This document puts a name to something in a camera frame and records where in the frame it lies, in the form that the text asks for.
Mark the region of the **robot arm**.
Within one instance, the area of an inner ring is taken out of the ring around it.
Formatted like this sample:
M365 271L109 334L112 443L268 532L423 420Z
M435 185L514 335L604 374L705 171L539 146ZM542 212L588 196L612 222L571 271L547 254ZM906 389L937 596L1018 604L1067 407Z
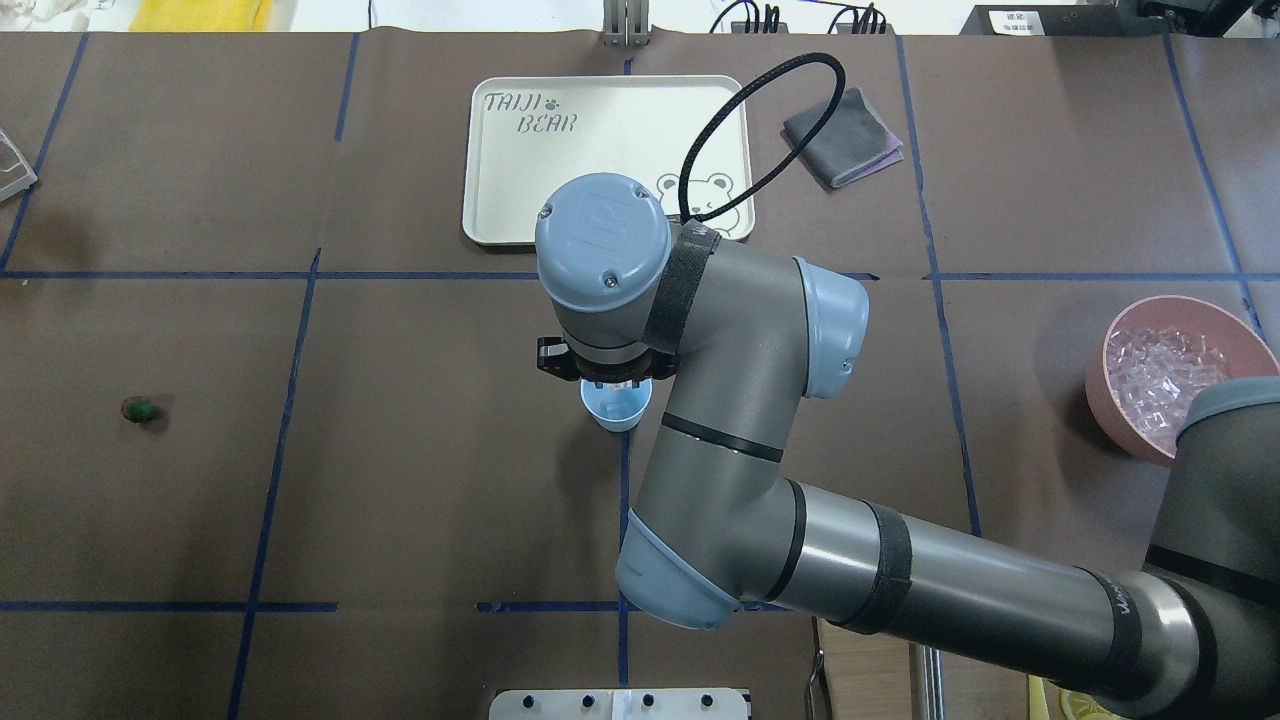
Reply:
M859 279L680 215L675 183L596 172L530 211L558 332L538 366L669 382L617 561L645 614L714 630L748 602L1042 676L1134 719L1277 715L1277 373L1230 366L1175 427L1135 568L1042 559L799 473L812 405L876 350Z

